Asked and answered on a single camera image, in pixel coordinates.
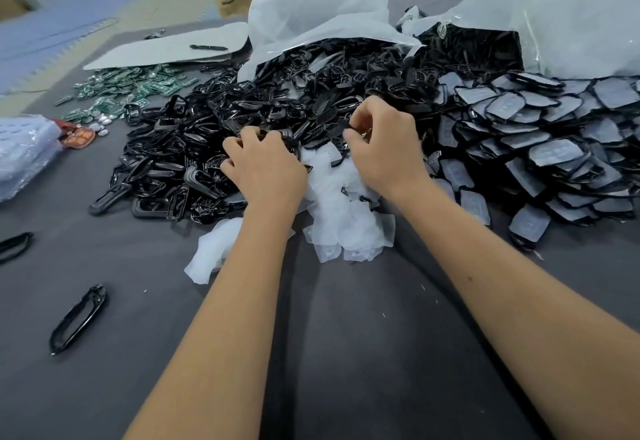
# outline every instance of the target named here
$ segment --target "person's right hand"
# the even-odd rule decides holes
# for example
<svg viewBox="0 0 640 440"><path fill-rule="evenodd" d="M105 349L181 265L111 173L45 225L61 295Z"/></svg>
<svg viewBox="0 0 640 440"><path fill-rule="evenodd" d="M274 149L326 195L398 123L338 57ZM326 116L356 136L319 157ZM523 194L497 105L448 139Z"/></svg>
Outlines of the person's right hand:
<svg viewBox="0 0 640 440"><path fill-rule="evenodd" d="M415 120L377 96L369 96L351 117L344 139L366 185L397 203L418 184L429 182ZM369 143L361 136L371 132Z"/></svg>

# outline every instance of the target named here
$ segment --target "translucent plastic bag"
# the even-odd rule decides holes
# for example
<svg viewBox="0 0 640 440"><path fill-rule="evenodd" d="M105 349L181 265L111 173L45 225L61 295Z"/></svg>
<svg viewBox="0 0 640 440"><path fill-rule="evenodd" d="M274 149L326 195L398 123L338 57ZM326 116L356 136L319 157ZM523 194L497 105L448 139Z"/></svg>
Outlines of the translucent plastic bag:
<svg viewBox="0 0 640 440"><path fill-rule="evenodd" d="M524 68L561 79L640 73L635 0L463 0L443 15L411 20L418 35L438 22L516 30Z"/></svg>
<svg viewBox="0 0 640 440"><path fill-rule="evenodd" d="M420 47L388 23L387 0L254 0L249 9L251 58L238 71L250 80L259 64L327 38L367 37Z"/></svg>
<svg viewBox="0 0 640 440"><path fill-rule="evenodd" d="M62 150L60 128L42 116L0 118L0 201L11 199Z"/></svg>

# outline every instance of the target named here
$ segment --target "table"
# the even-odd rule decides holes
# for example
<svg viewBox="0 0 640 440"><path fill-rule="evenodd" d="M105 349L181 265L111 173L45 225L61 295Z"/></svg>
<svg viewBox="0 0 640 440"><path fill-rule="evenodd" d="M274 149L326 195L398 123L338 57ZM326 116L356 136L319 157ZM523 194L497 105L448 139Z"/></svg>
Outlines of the table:
<svg viewBox="0 0 640 440"><path fill-rule="evenodd" d="M418 4L436 14L460 0L389 0L391 21ZM215 26L168 27L167 33ZM120 34L103 52L146 32ZM28 112L52 103L86 73L73 70ZM104 192L128 128L68 151L11 201L0 233L36 233L32 248L0 267L0 437L118 440L155 385L208 287L184 274L211 227L86 212ZM504 235L508 218L493 210ZM396 246L372 263L323 265L301 227L287 246L269 364L265 439L540 439L548 432L521 390L456 305L451 284L397 220ZM636 330L640 224L553 225L541 266ZM59 357L49 334L93 284L111 302Z"/></svg>

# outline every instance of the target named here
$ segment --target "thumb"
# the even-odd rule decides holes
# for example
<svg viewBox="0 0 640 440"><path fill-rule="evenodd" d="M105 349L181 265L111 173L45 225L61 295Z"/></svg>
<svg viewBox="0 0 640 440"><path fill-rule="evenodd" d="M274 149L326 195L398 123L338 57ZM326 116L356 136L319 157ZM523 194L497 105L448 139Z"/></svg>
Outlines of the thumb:
<svg viewBox="0 0 640 440"><path fill-rule="evenodd" d="M367 143L362 139L362 136L351 128L347 128L344 132L342 132L342 137L344 141L347 142L351 151L360 152L364 145Z"/></svg>

